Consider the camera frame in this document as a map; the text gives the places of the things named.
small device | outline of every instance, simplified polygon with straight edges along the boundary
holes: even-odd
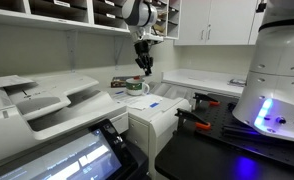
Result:
[[[0,179],[125,179],[138,167],[106,119],[0,166]]]

white mug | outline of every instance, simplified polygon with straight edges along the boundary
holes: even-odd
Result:
[[[126,90],[129,95],[138,96],[149,92],[149,85],[144,79],[127,79]]]

cabinet door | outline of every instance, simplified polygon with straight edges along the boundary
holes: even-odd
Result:
[[[256,40],[258,38],[258,29],[263,22],[264,14],[265,14],[264,12],[255,13],[255,18],[254,18],[253,26],[251,28],[251,33],[250,33],[249,42],[248,42],[249,45],[256,44]]]
[[[248,44],[256,2],[256,0],[211,0],[206,44]]]
[[[175,45],[203,45],[210,11],[210,0],[183,0],[179,39]]]

copier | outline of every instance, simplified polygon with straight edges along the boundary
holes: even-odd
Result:
[[[0,88],[0,179],[143,179],[126,105],[77,73]]]

green label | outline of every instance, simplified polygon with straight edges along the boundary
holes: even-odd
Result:
[[[132,84],[132,83],[126,83],[126,88],[129,90],[141,90],[142,89],[142,84],[143,83],[139,83],[139,84]]]

